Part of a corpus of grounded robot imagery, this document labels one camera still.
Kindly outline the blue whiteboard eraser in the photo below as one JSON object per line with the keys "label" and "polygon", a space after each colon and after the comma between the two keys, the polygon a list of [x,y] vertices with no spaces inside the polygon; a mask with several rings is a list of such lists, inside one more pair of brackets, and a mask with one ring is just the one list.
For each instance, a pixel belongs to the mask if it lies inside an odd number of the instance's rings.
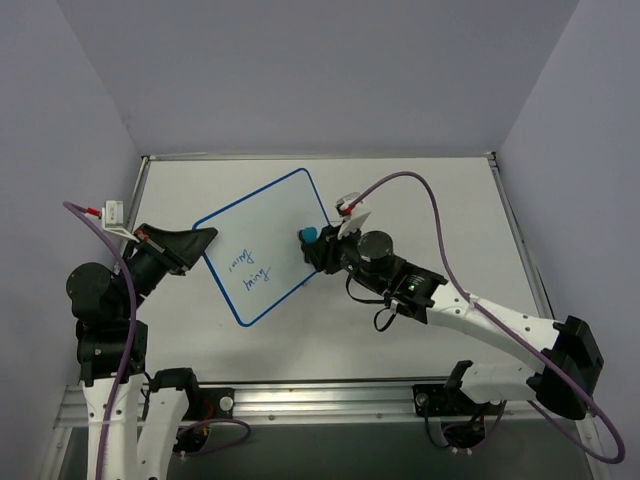
{"label": "blue whiteboard eraser", "polygon": [[303,245],[314,244],[319,234],[315,227],[306,227],[298,231],[298,239]]}

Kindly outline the blue framed whiteboard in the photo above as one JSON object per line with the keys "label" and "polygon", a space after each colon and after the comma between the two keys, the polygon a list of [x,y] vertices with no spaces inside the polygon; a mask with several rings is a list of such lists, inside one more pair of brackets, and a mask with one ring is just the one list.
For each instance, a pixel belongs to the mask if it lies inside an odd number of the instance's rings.
{"label": "blue framed whiteboard", "polygon": [[309,281],[298,233],[330,224],[310,172],[295,169],[210,213],[195,230],[218,231],[204,260],[236,322],[250,327]]}

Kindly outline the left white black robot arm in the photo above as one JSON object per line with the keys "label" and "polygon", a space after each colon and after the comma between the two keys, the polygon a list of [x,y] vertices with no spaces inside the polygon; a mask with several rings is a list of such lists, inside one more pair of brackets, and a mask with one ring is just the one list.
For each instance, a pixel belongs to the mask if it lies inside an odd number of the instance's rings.
{"label": "left white black robot arm", "polygon": [[142,224],[116,254],[119,271],[89,262],[69,275],[88,478],[165,478],[178,425],[200,411],[202,395],[188,367],[146,376],[148,327],[138,309],[166,276],[189,272],[217,235],[213,227],[166,231]]}

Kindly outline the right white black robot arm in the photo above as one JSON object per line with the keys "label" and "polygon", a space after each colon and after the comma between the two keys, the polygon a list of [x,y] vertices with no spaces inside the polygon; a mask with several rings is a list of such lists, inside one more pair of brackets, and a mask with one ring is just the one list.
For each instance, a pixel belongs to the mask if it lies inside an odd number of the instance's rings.
{"label": "right white black robot arm", "polygon": [[327,275],[345,272],[392,318],[455,330],[515,358],[506,367],[458,362],[443,390],[453,411],[512,400],[535,400],[570,420],[590,411],[604,359],[584,320],[538,318],[461,293],[444,276],[396,255],[382,231],[340,236],[336,226],[308,227],[297,237],[306,263]]}

